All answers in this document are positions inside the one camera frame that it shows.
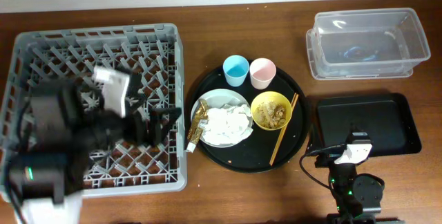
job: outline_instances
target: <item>candy wrapper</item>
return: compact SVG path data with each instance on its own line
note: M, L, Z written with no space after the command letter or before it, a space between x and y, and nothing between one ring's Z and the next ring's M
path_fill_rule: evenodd
M195 116L192 119L191 128L189 130L189 133L187 134L187 140L189 141L186 149L187 152L193 153L196 148L196 144L198 143L198 141L200 141L200 137L204 129L199 127L199 125L202 120L207 119L206 111L208 109L209 107L207 106L206 100L200 99L200 106L195 112Z

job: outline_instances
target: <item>pink cup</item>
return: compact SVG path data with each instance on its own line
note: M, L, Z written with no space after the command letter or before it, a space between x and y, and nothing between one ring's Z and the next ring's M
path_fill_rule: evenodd
M256 89L264 89L276 75L275 64L267 58L258 58L250 64L251 85Z

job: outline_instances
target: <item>black round tray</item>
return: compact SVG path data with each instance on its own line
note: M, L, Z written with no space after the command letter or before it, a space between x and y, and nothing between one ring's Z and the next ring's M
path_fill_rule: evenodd
M301 91L299 85L297 85L286 72L279 68L277 68L273 81L264 90L258 90L252 87L250 76L247 76L244 84L241 86L232 87L227 84L221 66L211 71L199 83L195 92L190 97L190 100L186 103L186 132L189 131L193 104L195 104L204 93L219 88L238 92L249 104L251 104L258 94L265 91L279 92L290 101L293 99L295 92L299 94L299 97L273 166L270 166L269 162L280 131L265 131L256 123L253 123L253 132L247 139L229 148L215 148L203 143L203 141L199 141L198 149L210 157L210 159L233 171L256 173L275 169L285 164L298 152L307 136L310 126L309 107L307 106L304 93Z

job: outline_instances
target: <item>black tray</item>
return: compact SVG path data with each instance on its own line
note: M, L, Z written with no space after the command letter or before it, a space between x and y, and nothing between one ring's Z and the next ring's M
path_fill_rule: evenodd
M326 99L317 112L326 147L344 142L355 125L372 139L370 157L422 149L407 99L399 93Z
M224 77L222 67L211 71L198 85L190 100L186 104L186 131L190 127L190 112L193 104L204 93L218 88L230 89L241 94L249 104L264 91L276 91L291 100L294 93L299 94L295 111L285 131L278 154L273 166L269 161L275 148L280 131L265 131L254 123L253 133L239 144L229 148L215 148L198 142L198 149L219 165L244 173L268 171L285 164L301 148L310 125L307 101L299 85L284 71L277 68L276 76L265 90L252 87L250 77L247 76L243 85L229 86Z

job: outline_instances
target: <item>wooden table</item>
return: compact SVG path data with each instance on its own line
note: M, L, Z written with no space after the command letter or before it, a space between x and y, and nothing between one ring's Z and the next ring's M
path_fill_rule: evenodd
M15 36L57 30L131 24L175 23L184 44L186 93L203 74L231 54L271 58L299 83L312 102L332 95L379 92L404 94L423 149L418 154L370 159L358 168L385 180L379 217L408 223L442 220L442 0L350 0L241 6L145 8L0 15L0 84L6 83ZM317 12L411 7L419 15L432 52L413 76L395 80L320 82L310 75L305 33ZM211 162L199 151L188 155L189 181L181 192L96 198L83 202L82 223L266 223L323 218L336 212L329 191L301 172L298 153L285 166L263 174L240 174ZM305 166L326 181L325 169ZM2 223L12 208L0 203Z

